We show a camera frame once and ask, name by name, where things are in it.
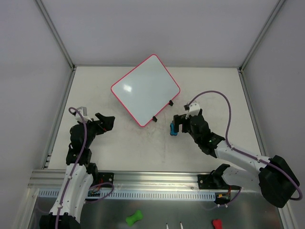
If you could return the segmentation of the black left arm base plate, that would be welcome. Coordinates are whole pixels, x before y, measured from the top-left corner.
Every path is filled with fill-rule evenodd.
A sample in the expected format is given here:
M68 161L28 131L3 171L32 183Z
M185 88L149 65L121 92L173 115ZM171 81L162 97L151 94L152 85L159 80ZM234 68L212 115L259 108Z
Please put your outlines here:
M112 172L99 172L96 180L91 185L92 188L111 188L114 182L114 173Z

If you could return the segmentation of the pink framed whiteboard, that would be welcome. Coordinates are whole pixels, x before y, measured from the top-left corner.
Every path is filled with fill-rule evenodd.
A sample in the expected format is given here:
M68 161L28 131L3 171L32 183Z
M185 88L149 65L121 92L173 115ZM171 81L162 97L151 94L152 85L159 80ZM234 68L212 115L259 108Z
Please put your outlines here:
M181 89L160 58L150 55L111 86L136 123L145 127Z

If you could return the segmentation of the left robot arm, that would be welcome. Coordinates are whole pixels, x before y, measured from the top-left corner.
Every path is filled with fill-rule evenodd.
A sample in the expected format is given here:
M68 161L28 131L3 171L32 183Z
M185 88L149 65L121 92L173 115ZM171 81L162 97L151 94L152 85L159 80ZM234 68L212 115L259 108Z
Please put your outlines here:
M88 118L81 111L72 113L77 124L70 128L70 144L66 156L66 170L63 184L49 213L39 220L41 229L79 229L81 212L90 190L114 185L102 180L97 165L91 162L90 145L96 136L111 131L114 116L96 113L96 120Z

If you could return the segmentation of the blue whiteboard eraser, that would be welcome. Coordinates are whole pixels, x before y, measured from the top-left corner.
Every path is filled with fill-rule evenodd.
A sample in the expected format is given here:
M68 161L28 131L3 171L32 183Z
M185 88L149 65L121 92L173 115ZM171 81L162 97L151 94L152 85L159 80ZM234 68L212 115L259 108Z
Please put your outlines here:
M178 135L178 133L174 129L174 124L173 123L170 123L170 135L171 136L177 136Z

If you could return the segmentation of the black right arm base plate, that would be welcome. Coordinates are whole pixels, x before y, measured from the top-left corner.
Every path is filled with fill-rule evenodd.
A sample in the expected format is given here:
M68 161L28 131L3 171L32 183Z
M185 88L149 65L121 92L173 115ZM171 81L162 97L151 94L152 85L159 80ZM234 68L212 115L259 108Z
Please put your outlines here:
M199 189L215 189L215 190L238 190L239 186L228 185L221 176L213 174L199 174L197 175L197 183Z

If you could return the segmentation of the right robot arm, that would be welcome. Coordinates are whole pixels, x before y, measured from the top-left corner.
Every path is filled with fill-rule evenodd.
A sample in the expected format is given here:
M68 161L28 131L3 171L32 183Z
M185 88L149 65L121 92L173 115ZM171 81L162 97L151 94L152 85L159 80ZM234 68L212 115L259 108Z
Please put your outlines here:
M277 208L294 200L292 195L300 190L298 179L282 157L260 157L235 148L227 139L210 130L201 109L197 114L174 115L170 128L171 135L179 131L188 133L204 154L228 162L212 173L210 181L217 188L227 185L244 187L260 193Z

